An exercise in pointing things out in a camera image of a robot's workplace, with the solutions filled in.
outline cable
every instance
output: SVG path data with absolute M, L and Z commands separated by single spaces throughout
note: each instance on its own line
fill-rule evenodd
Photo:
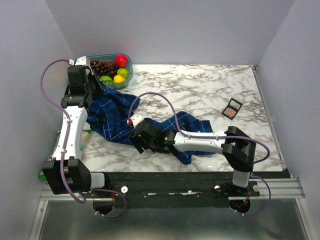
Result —
M 70 116 L 68 114 L 68 112 L 63 108 L 61 107 L 58 103 L 54 102 L 50 97 L 48 97 L 48 95 L 45 93 L 45 90 L 44 90 L 44 76 L 46 74 L 46 71 L 48 70 L 48 68 L 50 68 L 53 64 L 56 64 L 56 63 L 59 63 L 59 62 L 67 62 L 69 63 L 69 60 L 67 59 L 58 59 L 58 60 L 55 60 L 53 62 L 51 62 L 42 72 L 41 74 L 41 77 L 40 77 L 40 90 L 41 90 L 41 93 L 42 95 L 45 97 L 45 99 L 47 99 L 50 103 L 52 103 L 54 106 L 56 106 L 58 109 L 60 109 L 66 116 L 67 119 L 70 119 Z M 64 141 L 63 141 L 63 145 L 62 145 L 62 149 L 65 150 L 66 149 L 66 146 L 67 146 L 67 143 L 68 143 L 68 138 L 69 138 L 69 134 L 70 134 L 70 127 L 71 127 L 71 122 L 68 121 L 67 122 L 67 128 L 66 128 L 66 133 L 65 133 L 65 137 L 64 137 Z M 65 187 L 65 189 L 67 190 L 67 192 L 70 194 L 70 196 L 76 200 L 78 203 L 80 204 L 85 204 L 87 199 L 85 198 L 85 196 L 82 195 L 82 199 L 79 199 L 71 190 L 71 188 L 69 187 L 68 183 L 67 183 L 67 179 L 66 179 L 66 176 L 65 176 L 65 171 L 64 171 L 64 161 L 65 161 L 65 153 L 62 152 L 61 153 L 61 160 L 60 160 L 60 175 L 61 175 L 61 179 L 62 179 L 62 182 L 63 182 L 63 185 Z M 121 213 L 119 214 L 116 214 L 116 215 L 113 215 L 113 216 L 107 216 L 107 215 L 104 215 L 103 217 L 105 218 L 116 218 L 120 215 L 122 215 L 126 209 L 127 209 L 127 200 L 125 198 L 125 196 L 120 193 L 120 192 L 117 192 L 117 191 L 113 191 L 113 190 L 107 190 L 107 189 L 100 189 L 100 188 L 97 188 L 97 189 L 93 189 L 92 191 L 98 191 L 98 192 L 107 192 L 107 193 L 114 193 L 114 194 L 118 194 L 120 195 L 123 200 L 124 200 L 124 207 L 123 207 L 123 210 Z
M 163 96 L 161 93 L 157 93 L 157 92 L 145 92 L 145 93 L 142 93 L 141 95 L 137 96 L 136 99 L 132 102 L 131 106 L 130 106 L 130 109 L 129 109 L 129 113 L 128 113 L 128 120 L 130 119 L 131 117 L 131 113 L 132 113 L 132 109 L 135 105 L 135 103 L 138 101 L 138 99 L 140 99 L 142 96 L 144 95 L 157 95 L 157 96 L 160 96 L 162 97 L 164 100 L 166 100 L 166 102 L 169 104 L 169 106 L 171 107 L 172 109 L 172 112 L 173 112 L 173 116 L 174 116 L 174 119 L 175 119 L 175 124 L 176 124 L 176 128 L 178 129 L 179 133 L 181 133 L 183 136 L 185 137 L 188 137 L 188 138 L 194 138 L 194 139 L 241 139 L 241 140 L 246 140 L 246 141 L 251 141 L 253 143 L 256 143 L 256 144 L 259 144 L 261 145 L 262 147 L 265 148 L 266 150 L 266 155 L 265 157 L 261 158 L 260 160 L 257 160 L 255 161 L 253 164 L 257 164 L 257 163 L 261 163 L 262 161 L 266 160 L 269 156 L 270 156 L 270 149 L 267 147 L 267 145 L 265 145 L 263 142 L 259 141 L 259 140 L 256 140 L 256 139 L 253 139 L 253 138 L 250 138 L 250 137 L 245 137 L 245 136 L 193 136 L 193 135 L 188 135 L 186 133 L 184 133 L 181 129 L 180 129 L 180 126 L 179 126 L 179 122 L 178 122 L 178 118 L 177 118 L 177 114 L 176 114 L 176 111 L 175 111 L 175 108 L 174 106 L 171 104 L 171 102 L 165 97 Z
M 113 218 L 117 218 L 117 217 L 121 216 L 122 214 L 124 214 L 126 212 L 126 210 L 127 210 L 127 200 L 126 200 L 126 197 L 121 192 L 108 190 L 108 189 L 101 189 L 101 188 L 96 188 L 96 189 L 93 189 L 92 191 L 118 194 L 120 197 L 122 197 L 122 199 L 124 201 L 124 206 L 123 206 L 123 209 L 122 209 L 122 211 L 120 213 L 118 213 L 116 215 L 109 216 L 109 215 L 101 214 L 100 212 L 98 212 L 95 209 L 93 209 L 95 211 L 96 215 L 102 216 L 103 218 L 113 219 Z
M 268 189 L 268 192 L 269 192 L 269 198 L 268 198 L 268 202 L 266 203 L 266 205 L 259 211 L 255 212 L 255 213 L 241 213 L 241 212 L 238 212 L 238 211 L 235 211 L 235 213 L 243 216 L 243 217 L 253 217 L 253 216 L 257 216 L 259 214 L 262 214 L 265 210 L 267 210 L 267 208 L 270 207 L 270 204 L 271 204 L 271 189 L 270 189 L 270 186 L 269 184 L 267 183 L 266 180 L 264 180 L 262 177 L 260 176 L 254 176 L 254 175 L 251 175 L 250 176 L 251 179 L 260 179 L 262 182 L 264 182 L 264 184 L 266 185 L 267 189 Z

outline wall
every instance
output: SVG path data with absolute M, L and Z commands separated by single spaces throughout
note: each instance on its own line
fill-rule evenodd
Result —
M 257 64 L 294 0 L 46 0 L 76 57 Z
M 320 236 L 320 1 L 296 0 L 257 69 L 290 172 Z
M 39 78 L 49 62 L 73 55 L 43 0 L 3 1 L 0 33 L 0 236 L 25 240 L 42 187 L 37 175 L 62 123 L 42 97 Z M 56 101 L 67 85 L 66 66 L 59 63 L 45 78 Z

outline gray floor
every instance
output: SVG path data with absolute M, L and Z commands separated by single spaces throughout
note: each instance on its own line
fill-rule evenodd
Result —
M 253 202 L 259 209 L 264 200 Z M 228 208 L 129 209 L 115 219 L 94 215 L 92 202 L 50 202 L 43 240 L 307 240 L 294 199 L 275 199 L 256 217 Z

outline marble surface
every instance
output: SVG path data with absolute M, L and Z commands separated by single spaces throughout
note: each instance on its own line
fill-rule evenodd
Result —
M 129 86 L 121 92 L 140 95 L 158 92 L 165 95 L 176 111 L 186 111 L 200 120 L 210 120 L 214 132 L 236 126 L 271 150 L 269 159 L 254 165 L 254 171 L 282 171 L 266 112 L 250 66 L 247 65 L 134 65 Z M 230 98 L 243 103 L 233 120 L 221 112 Z M 143 117 L 164 121 L 173 114 L 158 96 L 145 96 L 136 111 Z M 266 151 L 257 146 L 255 159 Z M 106 172 L 205 172 L 232 171 L 224 156 L 192 156 L 184 165 L 172 154 L 143 154 L 132 146 L 113 143 L 93 132 L 82 161 L 90 171 Z

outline navy blue fabric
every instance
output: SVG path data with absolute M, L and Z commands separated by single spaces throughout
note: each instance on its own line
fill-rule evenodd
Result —
M 135 131 L 133 126 L 127 124 L 129 108 L 136 96 L 121 93 L 115 89 L 104 87 L 104 93 L 96 97 L 92 101 L 92 105 L 88 112 L 87 122 L 92 130 L 99 133 L 105 139 L 119 144 L 132 145 L 128 137 Z M 133 111 L 137 109 L 140 100 L 133 107 Z M 198 120 L 192 115 L 180 111 L 177 113 L 179 126 L 182 130 L 188 132 L 212 132 L 210 122 L 208 120 Z M 174 116 L 164 122 L 157 122 L 150 118 L 146 121 L 152 123 L 161 130 L 176 129 Z M 195 155 L 210 155 L 212 152 L 201 151 L 185 151 L 173 152 L 173 154 L 183 163 L 190 164 L 192 154 Z

